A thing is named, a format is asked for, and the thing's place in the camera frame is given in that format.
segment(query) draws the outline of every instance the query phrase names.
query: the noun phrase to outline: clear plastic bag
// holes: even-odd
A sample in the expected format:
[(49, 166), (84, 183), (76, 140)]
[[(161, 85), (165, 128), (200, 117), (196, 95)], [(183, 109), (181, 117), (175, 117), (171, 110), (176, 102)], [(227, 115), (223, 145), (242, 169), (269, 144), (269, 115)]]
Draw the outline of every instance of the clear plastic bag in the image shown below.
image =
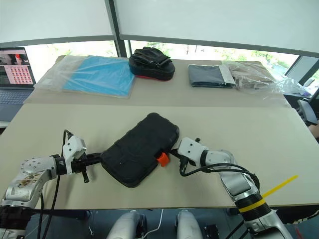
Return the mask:
[(65, 56), (34, 87), (128, 98), (133, 83), (127, 59)]
[(306, 89), (293, 78), (274, 78), (260, 62), (223, 61), (230, 70), (236, 88), (248, 93), (280, 93), (308, 95)]

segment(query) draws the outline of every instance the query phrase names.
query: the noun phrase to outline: floor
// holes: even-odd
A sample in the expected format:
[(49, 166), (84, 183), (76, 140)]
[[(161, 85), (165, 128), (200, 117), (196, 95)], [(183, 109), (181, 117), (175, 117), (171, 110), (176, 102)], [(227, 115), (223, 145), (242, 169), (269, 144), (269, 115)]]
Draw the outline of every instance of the floor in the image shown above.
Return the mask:
[[(242, 220), (241, 216), (228, 216), (225, 209), (188, 209), (197, 219), (199, 226), (216, 224), (221, 239), (235, 228)], [(114, 222), (125, 212), (130, 210), (92, 210), (88, 220), (53, 217), (49, 228), (47, 239), (105, 239)], [(148, 231), (157, 228), (160, 220), (160, 209), (138, 210), (147, 218)], [(148, 239), (175, 239), (176, 230), (174, 227), (175, 216), (180, 209), (164, 209), (162, 224), (158, 231), (148, 235)], [(35, 239), (37, 236), (39, 214), (32, 217), (26, 228), (26, 238)], [(46, 225), (47, 216), (43, 216), (43, 228)], [(319, 238), (319, 217), (310, 219), (298, 225), (287, 225), (289, 232), (295, 239), (318, 239)], [(238, 239), (245, 231), (242, 226), (232, 237)]]

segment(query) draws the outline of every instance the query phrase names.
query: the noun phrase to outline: yellow tape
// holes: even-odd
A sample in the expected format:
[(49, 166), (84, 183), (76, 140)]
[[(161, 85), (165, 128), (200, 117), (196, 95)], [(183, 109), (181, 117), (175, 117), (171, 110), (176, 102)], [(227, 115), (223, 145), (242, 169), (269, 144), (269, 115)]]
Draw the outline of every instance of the yellow tape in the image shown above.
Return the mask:
[(262, 199), (262, 200), (258, 201), (257, 203), (251, 204), (251, 205), (246, 206), (244, 208), (239, 208), (239, 212), (244, 213), (244, 212), (253, 210), (256, 207), (259, 207), (259, 206), (263, 205), (264, 203), (266, 203), (266, 201), (264, 199)]
[(287, 184), (289, 184), (290, 182), (294, 181), (296, 178), (298, 178), (298, 175), (295, 175), (294, 177), (291, 177), (290, 179), (286, 180), (285, 182), (279, 184), (278, 186), (276, 186), (275, 188), (273, 188), (272, 190), (268, 191), (267, 193), (265, 193), (263, 195), (263, 198), (268, 197), (269, 195), (273, 194), (274, 192), (276, 192), (277, 190), (281, 189), (282, 187), (286, 186)]

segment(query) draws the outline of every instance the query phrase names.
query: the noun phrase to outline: laptop screen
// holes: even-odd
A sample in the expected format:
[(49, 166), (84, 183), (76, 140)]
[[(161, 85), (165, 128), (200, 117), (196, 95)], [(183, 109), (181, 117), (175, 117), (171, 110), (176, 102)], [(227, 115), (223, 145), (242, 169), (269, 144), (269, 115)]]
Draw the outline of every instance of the laptop screen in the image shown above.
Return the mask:
[(25, 48), (0, 48), (0, 87), (32, 87), (34, 84)]

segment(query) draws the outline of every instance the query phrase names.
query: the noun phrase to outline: black wire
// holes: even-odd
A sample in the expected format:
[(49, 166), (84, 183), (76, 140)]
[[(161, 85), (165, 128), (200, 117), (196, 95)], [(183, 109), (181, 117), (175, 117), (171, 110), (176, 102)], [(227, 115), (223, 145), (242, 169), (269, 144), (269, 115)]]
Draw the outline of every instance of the black wire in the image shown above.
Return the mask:
[(231, 236), (242, 226), (244, 225), (244, 221), (241, 221), (229, 234), (225, 239), (230, 239)]
[(37, 239), (40, 239), (40, 236), (41, 236), (42, 217), (43, 217), (43, 209), (44, 209), (44, 199), (43, 199), (42, 192), (40, 194), (40, 199), (41, 199), (41, 210), (40, 210), (40, 218), (39, 218), (39, 224), (38, 224), (38, 235), (36, 237)]
[[(65, 144), (66, 134), (71, 134), (71, 133), (70, 133), (68, 130), (66, 130), (66, 129), (63, 131), (63, 142), (62, 142), (61, 157), (63, 157), (63, 145)], [(45, 230), (44, 230), (42, 239), (45, 239), (45, 238), (46, 238), (46, 235), (47, 235), (48, 230), (49, 230), (49, 226), (50, 226), (50, 223), (51, 223), (51, 220), (52, 220), (52, 215), (53, 215), (53, 211), (54, 211), (54, 206), (55, 206), (56, 198), (57, 198), (57, 196), (58, 196), (59, 185), (60, 185), (60, 175), (57, 176), (56, 186), (55, 186), (55, 193), (54, 193), (54, 197), (53, 197), (53, 202), (52, 202), (51, 210), (50, 210), (50, 213), (49, 213), (49, 219), (48, 219), (48, 222), (47, 222), (47, 224), (46, 224), (46, 226), (45, 226)]]
[(186, 170), (186, 167), (185, 167), (184, 169), (180, 168), (179, 169), (179, 173), (181, 174), (181, 176), (186, 177), (186, 176), (192, 175), (194, 173), (200, 172), (203, 169), (208, 169), (208, 168), (211, 168), (211, 167), (219, 167), (219, 166), (233, 166), (233, 167), (240, 168), (241, 170), (239, 170), (239, 169), (213, 169), (213, 170), (210, 170), (209, 173), (217, 173), (217, 172), (239, 172), (239, 173), (245, 173), (245, 174), (248, 174), (249, 176), (251, 176), (251, 178), (254, 181), (256, 187), (258, 188), (258, 190), (260, 189), (259, 179), (257, 178), (257, 176), (255, 174), (249, 172), (246, 168), (244, 168), (242, 166), (239, 166), (237, 164), (232, 164), (232, 163), (215, 163), (215, 164), (211, 164), (211, 165), (206, 165), (206, 166), (203, 166), (201, 168), (197, 168), (197, 169), (195, 169), (193, 171), (190, 171), (188, 173), (185, 173), (185, 170)]
[(240, 236), (239, 239), (243, 239), (243, 238), (247, 235), (247, 233), (248, 233), (248, 230), (246, 230), (246, 231)]

